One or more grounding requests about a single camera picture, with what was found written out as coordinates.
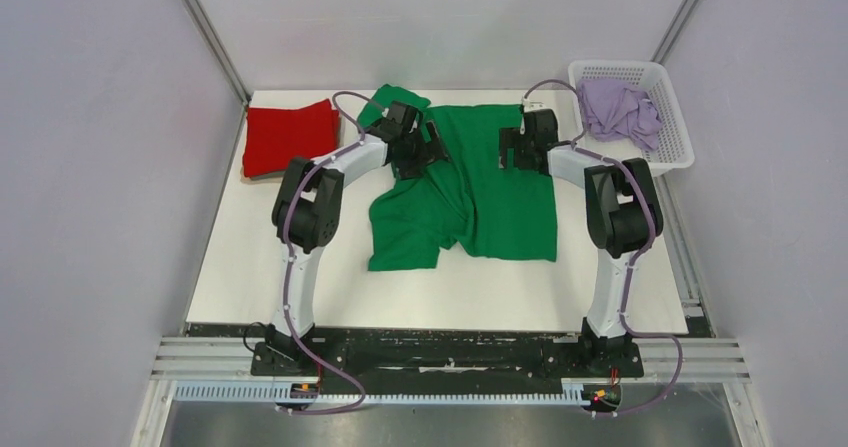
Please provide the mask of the green t-shirt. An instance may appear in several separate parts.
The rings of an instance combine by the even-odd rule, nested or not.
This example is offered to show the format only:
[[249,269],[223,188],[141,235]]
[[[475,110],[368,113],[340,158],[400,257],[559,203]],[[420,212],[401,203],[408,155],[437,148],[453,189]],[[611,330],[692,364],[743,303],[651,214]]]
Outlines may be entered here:
[[432,105],[384,84],[374,100],[420,109],[434,122],[449,155],[422,176],[397,178],[369,208],[372,272],[432,269],[444,250],[460,245],[472,257],[555,261],[557,214],[552,180],[499,166],[499,133],[516,128],[516,104]]

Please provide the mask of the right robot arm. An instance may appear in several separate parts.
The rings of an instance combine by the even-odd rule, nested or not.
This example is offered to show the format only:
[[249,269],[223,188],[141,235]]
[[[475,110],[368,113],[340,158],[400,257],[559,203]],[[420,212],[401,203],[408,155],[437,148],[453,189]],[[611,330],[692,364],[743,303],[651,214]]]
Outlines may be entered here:
[[580,367],[602,375],[634,360],[627,305],[636,264],[663,229],[653,177],[641,158],[619,161],[558,137],[554,111],[520,107],[521,123],[499,132],[499,166],[565,180],[584,192],[587,231],[597,249],[593,299],[577,340]]

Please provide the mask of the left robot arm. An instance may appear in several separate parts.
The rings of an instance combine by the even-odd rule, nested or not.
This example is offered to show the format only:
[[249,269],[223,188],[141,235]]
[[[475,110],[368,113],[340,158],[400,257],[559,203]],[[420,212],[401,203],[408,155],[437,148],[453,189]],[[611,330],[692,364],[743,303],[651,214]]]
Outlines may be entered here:
[[420,178],[449,155],[434,122],[410,104],[392,102],[351,143],[315,158],[293,158],[272,209],[272,224],[285,247],[280,303],[264,346],[290,374],[314,361],[304,341],[315,327],[314,291],[324,248],[340,223],[344,190],[363,175],[389,165],[399,180]]

